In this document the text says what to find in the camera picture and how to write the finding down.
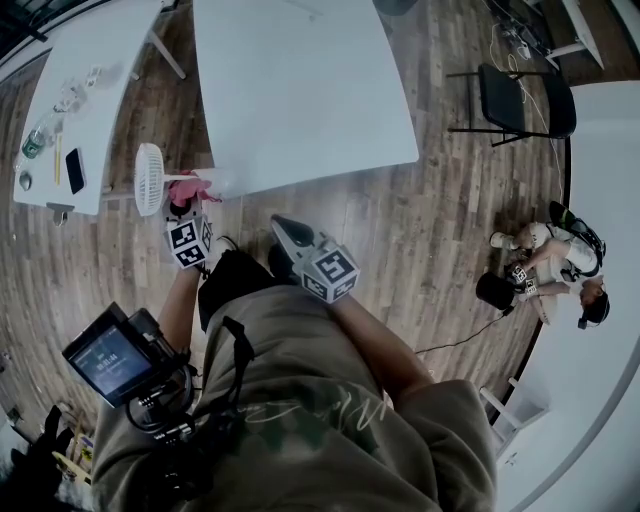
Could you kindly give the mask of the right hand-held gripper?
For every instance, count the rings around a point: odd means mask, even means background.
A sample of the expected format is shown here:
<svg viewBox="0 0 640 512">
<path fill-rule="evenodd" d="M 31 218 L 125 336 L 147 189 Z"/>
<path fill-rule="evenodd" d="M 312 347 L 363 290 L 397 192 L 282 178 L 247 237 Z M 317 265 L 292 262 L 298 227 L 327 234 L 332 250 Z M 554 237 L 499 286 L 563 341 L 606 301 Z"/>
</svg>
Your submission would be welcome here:
<svg viewBox="0 0 640 512">
<path fill-rule="evenodd" d="M 292 272 L 301 274 L 301 285 L 308 292 L 332 304 L 356 286 L 360 268 L 346 248 L 334 241 L 324 243 L 305 261 L 306 250 L 324 241 L 325 233 L 280 214 L 271 216 L 271 228 L 291 261 Z"/>
</svg>

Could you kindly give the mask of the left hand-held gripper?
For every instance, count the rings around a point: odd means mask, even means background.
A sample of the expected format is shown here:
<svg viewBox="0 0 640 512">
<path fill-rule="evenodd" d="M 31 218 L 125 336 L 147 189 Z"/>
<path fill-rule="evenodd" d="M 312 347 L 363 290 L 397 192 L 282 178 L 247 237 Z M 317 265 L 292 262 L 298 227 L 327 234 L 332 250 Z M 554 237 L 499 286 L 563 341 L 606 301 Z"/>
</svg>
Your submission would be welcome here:
<svg viewBox="0 0 640 512">
<path fill-rule="evenodd" d="M 172 202 L 163 203 L 163 220 L 167 224 L 166 241 L 174 261 L 181 269 L 204 263 L 212 244 L 211 224 L 204 213 L 203 201 L 199 197 L 190 199 L 187 220 L 176 221 L 171 211 Z"/>
</svg>

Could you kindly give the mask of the pink cloth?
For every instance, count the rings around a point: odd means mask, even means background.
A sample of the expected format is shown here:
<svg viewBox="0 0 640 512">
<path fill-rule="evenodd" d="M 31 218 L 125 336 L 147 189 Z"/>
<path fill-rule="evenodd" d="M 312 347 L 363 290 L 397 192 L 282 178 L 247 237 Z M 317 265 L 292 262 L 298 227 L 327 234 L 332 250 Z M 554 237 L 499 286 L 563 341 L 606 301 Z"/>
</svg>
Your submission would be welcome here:
<svg viewBox="0 0 640 512">
<path fill-rule="evenodd" d="M 179 207 L 193 199 L 220 202 L 227 186 L 222 173 L 215 169 L 184 171 L 180 177 L 180 180 L 172 179 L 168 188 L 170 201 Z"/>
</svg>

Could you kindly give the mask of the small white desk fan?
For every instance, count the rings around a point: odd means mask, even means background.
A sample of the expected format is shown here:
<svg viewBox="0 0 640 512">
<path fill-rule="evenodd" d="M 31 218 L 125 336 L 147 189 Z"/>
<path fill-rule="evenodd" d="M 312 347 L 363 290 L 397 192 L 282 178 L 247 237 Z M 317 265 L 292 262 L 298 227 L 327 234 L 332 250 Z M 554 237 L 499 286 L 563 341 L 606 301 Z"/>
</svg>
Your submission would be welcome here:
<svg viewBox="0 0 640 512">
<path fill-rule="evenodd" d="M 208 183 L 204 191 L 214 199 L 237 196 L 240 179 L 229 169 L 206 168 L 167 174 L 160 148 L 152 143 L 142 143 L 134 165 L 134 197 L 138 212 L 147 217 L 156 214 L 164 202 L 169 183 L 200 180 Z"/>
</svg>

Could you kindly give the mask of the person's right forearm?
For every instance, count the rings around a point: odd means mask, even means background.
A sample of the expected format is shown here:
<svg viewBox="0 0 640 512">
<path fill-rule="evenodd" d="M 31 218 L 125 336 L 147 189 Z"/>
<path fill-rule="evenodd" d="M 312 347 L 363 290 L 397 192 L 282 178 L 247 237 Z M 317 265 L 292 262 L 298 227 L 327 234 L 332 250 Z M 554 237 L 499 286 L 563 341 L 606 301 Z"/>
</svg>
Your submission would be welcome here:
<svg viewBox="0 0 640 512">
<path fill-rule="evenodd" d="M 346 296 L 328 308 L 394 404 L 435 384 L 410 347 L 356 299 Z"/>
</svg>

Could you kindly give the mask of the person's left forearm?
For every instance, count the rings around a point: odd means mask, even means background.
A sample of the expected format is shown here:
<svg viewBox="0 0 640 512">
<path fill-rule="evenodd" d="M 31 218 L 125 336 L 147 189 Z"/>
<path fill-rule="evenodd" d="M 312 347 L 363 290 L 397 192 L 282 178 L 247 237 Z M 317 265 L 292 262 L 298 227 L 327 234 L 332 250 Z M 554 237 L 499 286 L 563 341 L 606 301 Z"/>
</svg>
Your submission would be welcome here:
<svg viewBox="0 0 640 512">
<path fill-rule="evenodd" d="M 195 267 L 179 270 L 158 317 L 161 333 L 177 353 L 191 348 L 194 326 L 198 334 L 206 332 L 198 303 L 200 280 L 201 273 Z"/>
</svg>

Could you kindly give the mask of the person's white shoe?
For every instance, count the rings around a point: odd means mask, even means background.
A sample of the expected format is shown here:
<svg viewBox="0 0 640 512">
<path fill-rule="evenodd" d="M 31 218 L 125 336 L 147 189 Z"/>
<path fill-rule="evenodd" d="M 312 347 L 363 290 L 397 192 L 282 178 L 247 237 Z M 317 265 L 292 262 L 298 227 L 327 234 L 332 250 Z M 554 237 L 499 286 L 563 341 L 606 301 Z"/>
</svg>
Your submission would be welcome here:
<svg viewBox="0 0 640 512">
<path fill-rule="evenodd" d="M 236 252 L 238 245 L 228 236 L 218 237 L 212 245 L 212 256 L 216 261 L 220 260 L 227 252 Z"/>
</svg>

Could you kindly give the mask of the black smartphone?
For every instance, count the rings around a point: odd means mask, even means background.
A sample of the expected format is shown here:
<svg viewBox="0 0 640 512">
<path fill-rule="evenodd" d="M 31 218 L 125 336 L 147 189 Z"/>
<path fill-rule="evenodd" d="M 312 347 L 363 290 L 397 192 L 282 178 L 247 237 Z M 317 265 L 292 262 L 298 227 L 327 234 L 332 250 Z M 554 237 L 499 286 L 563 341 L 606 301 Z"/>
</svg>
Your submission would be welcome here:
<svg viewBox="0 0 640 512">
<path fill-rule="evenodd" d="M 81 153 L 74 148 L 65 156 L 69 187 L 72 195 L 78 194 L 86 186 Z"/>
</svg>

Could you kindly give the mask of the grey table clamp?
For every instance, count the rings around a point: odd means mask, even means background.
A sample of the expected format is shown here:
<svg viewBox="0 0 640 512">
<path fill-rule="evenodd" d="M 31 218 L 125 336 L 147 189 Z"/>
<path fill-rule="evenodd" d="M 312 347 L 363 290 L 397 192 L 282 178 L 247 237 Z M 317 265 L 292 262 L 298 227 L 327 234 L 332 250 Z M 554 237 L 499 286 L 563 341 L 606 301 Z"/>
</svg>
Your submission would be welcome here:
<svg viewBox="0 0 640 512">
<path fill-rule="evenodd" d="M 53 212 L 53 222 L 57 227 L 63 226 L 67 222 L 69 214 L 75 209 L 73 205 L 52 202 L 47 202 L 46 207 Z"/>
</svg>

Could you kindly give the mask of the white table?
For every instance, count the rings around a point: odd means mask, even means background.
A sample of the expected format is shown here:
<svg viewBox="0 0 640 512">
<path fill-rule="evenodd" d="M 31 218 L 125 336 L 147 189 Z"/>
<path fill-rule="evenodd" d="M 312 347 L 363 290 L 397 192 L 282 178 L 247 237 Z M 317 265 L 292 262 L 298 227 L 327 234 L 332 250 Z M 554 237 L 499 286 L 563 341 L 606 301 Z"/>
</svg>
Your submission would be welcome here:
<svg viewBox="0 0 640 512">
<path fill-rule="evenodd" d="M 193 22 L 225 197 L 417 161 L 372 0 L 193 0 Z"/>
<path fill-rule="evenodd" d="M 17 203 L 45 207 L 47 202 L 73 205 L 73 213 L 95 215 L 106 184 L 107 164 L 119 110 L 144 46 L 152 43 L 175 73 L 181 68 L 154 31 L 162 9 L 171 0 L 113 0 L 62 27 L 32 96 L 23 132 L 30 133 L 58 100 L 64 82 L 79 82 L 85 101 L 62 122 L 61 181 L 54 180 L 54 143 L 50 143 L 26 167 L 32 186 L 13 186 Z M 85 86 L 92 66 L 103 68 L 93 88 Z M 65 156 L 74 148 L 81 153 L 86 186 L 72 195 Z"/>
</svg>

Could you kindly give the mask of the clear plastic cup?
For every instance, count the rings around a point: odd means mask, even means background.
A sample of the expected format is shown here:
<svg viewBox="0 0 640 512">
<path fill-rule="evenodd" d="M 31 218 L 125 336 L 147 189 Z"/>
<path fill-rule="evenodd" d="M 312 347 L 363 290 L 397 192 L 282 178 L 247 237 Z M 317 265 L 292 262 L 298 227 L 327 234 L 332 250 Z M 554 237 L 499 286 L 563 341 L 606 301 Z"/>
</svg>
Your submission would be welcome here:
<svg viewBox="0 0 640 512">
<path fill-rule="evenodd" d="M 76 112 L 84 103 L 85 94 L 79 82 L 66 81 L 63 83 L 58 100 L 53 106 L 55 112 Z"/>
</svg>

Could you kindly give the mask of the black folding chair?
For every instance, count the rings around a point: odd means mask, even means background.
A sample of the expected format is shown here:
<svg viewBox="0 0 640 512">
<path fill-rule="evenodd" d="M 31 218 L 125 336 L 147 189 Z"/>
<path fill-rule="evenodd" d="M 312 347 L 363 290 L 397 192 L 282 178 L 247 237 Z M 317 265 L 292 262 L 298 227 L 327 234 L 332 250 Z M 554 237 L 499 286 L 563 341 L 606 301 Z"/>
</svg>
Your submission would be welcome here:
<svg viewBox="0 0 640 512">
<path fill-rule="evenodd" d="M 521 79 L 537 77 L 542 81 L 548 103 L 549 123 L 544 132 L 526 128 L 522 103 Z M 479 84 L 480 106 L 484 118 L 497 129 L 474 128 L 469 119 L 467 128 L 449 127 L 449 133 L 500 134 L 502 140 L 493 143 L 498 147 L 529 138 L 547 140 L 568 139 L 577 126 L 574 97 L 569 85 L 558 74 L 550 72 L 500 71 L 491 64 L 481 64 L 475 72 L 451 73 L 447 79 L 463 78 L 467 90 L 467 110 L 472 114 L 473 100 L 471 79 Z"/>
</svg>

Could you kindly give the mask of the black metal railing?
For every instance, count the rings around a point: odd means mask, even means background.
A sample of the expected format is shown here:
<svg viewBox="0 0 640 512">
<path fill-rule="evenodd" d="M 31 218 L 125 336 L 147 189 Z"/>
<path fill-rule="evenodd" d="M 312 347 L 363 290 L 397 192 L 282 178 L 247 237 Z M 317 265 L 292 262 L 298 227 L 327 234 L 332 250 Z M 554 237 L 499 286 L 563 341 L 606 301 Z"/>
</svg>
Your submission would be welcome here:
<svg viewBox="0 0 640 512">
<path fill-rule="evenodd" d="M 0 0 L 0 43 L 39 30 L 58 15 L 90 0 Z"/>
</svg>

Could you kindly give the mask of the yellow wooden toy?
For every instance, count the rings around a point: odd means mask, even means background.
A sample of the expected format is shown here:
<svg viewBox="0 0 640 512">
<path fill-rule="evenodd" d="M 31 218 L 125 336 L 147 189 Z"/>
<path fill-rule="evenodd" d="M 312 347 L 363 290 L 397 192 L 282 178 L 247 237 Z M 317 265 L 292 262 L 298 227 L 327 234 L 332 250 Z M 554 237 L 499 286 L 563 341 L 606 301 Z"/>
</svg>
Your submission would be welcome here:
<svg viewBox="0 0 640 512">
<path fill-rule="evenodd" d="M 92 482 L 91 475 L 85 471 L 81 466 L 77 465 L 65 455 L 53 451 L 52 456 L 56 459 L 57 463 L 68 473 L 73 474 L 76 480 L 90 485 Z"/>
</svg>

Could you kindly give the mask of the white wooden shelf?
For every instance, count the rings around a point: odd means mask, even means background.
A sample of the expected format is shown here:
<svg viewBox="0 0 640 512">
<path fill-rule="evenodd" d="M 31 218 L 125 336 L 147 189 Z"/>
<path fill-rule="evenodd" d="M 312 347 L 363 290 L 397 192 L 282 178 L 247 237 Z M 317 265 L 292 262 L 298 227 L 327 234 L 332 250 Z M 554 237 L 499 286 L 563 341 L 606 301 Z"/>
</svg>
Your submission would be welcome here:
<svg viewBox="0 0 640 512">
<path fill-rule="evenodd" d="M 549 411 L 531 391 L 514 377 L 508 379 L 511 405 L 500 401 L 487 387 L 479 389 L 480 396 L 493 410 L 489 420 L 497 458 L 503 457 L 517 436 Z"/>
</svg>

